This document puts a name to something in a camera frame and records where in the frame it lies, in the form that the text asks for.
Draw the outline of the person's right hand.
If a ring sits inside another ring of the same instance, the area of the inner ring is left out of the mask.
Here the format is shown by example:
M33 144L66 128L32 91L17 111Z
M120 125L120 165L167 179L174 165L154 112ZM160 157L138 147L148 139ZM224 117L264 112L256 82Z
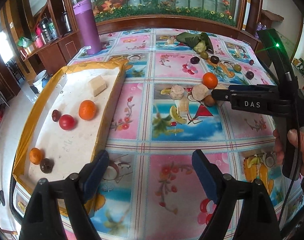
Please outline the person's right hand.
M280 133L277 129L273 131L275 137L274 152L277 157L277 164L282 164L286 168L285 174L289 176L292 169L292 161L295 161L294 154L298 149L298 133L296 129L291 129L287 133L286 146L281 141ZM302 164L300 166L300 174L304 176L304 131L300 131L300 153L302 155Z

